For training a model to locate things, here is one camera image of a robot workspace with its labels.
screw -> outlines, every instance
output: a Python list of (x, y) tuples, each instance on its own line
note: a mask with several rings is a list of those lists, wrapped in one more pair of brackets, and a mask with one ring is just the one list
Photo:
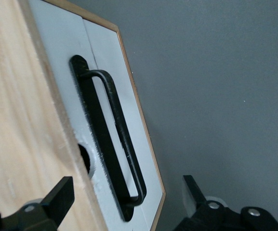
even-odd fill
[(28, 213), (28, 212), (34, 210), (34, 208), (35, 208), (35, 206), (29, 205), (28, 207), (26, 207), (26, 208), (24, 209), (24, 211), (25, 211), (26, 213)]
[(208, 205), (212, 209), (218, 209), (220, 207), (216, 202), (210, 202)]
[(254, 208), (249, 209), (248, 213), (250, 213), (251, 215), (253, 215), (255, 217), (258, 217), (258, 216), (261, 215), (260, 212), (258, 210), (256, 210), (256, 209), (254, 209)]

black metal part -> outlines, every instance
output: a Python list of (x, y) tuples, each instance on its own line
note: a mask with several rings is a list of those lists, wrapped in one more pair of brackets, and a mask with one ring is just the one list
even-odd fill
[[(278, 222), (266, 210), (244, 207), (238, 214), (218, 202), (206, 201), (192, 176), (184, 176), (184, 180), (197, 210), (191, 218), (183, 219), (174, 231), (278, 231)], [(209, 206), (210, 203), (217, 203), (219, 207)]]
[(74, 202), (72, 177), (63, 177), (40, 203), (30, 203), (1, 218), (0, 231), (57, 231)]
[[(75, 55), (70, 59), (70, 67), (75, 77), (82, 106), (86, 113), (86, 119), (91, 125), (96, 138), (96, 144), (106, 166), (108, 180), (111, 184), (112, 193), (116, 197), (121, 217), (124, 221), (130, 221), (133, 216), (134, 207), (142, 204), (146, 196), (146, 185), (135, 155), (114, 81), (111, 75), (104, 70), (89, 70), (86, 60), (79, 55)], [(99, 77), (104, 84), (115, 119), (116, 130), (138, 191), (137, 197), (130, 197), (92, 77)]]

white panel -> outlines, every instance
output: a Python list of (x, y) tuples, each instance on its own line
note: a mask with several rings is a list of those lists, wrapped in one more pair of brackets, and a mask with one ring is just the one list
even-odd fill
[(92, 155), (91, 163), (94, 171), (92, 181), (108, 229), (110, 231), (148, 230), (144, 214), (140, 209), (135, 210), (130, 222), (121, 220), (74, 86), (69, 68), (69, 59), (73, 55), (81, 55), (87, 60), (91, 69), (97, 68), (82, 18), (40, 0), (30, 0), (29, 3), (71, 126), (78, 142)]
[(117, 88), (129, 133), (147, 187), (146, 198), (140, 207), (150, 229), (161, 200), (162, 190), (119, 39), (114, 31), (86, 20), (84, 20), (84, 24), (98, 68), (111, 74)]

wooden frame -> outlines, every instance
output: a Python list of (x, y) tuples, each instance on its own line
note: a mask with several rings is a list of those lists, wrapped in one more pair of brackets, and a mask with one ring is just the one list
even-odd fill
[[(118, 35), (163, 192), (151, 228), (155, 230), (165, 190), (119, 29), (109, 21), (65, 0), (45, 1), (115, 31)], [(28, 2), (0, 0), (2, 215), (11, 214), (28, 200), (43, 197), (62, 176), (74, 175), (76, 200), (60, 230), (85, 230), (86, 227), (91, 230), (107, 230), (76, 144)]]

round hole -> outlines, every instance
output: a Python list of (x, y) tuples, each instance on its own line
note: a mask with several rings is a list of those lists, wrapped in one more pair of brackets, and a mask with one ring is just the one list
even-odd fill
[(80, 144), (78, 144), (79, 148), (80, 148), (80, 152), (81, 152), (81, 156), (83, 158), (85, 167), (87, 169), (87, 172), (90, 173), (91, 170), (91, 161), (90, 161), (90, 157), (89, 154), (87, 153), (87, 150)]

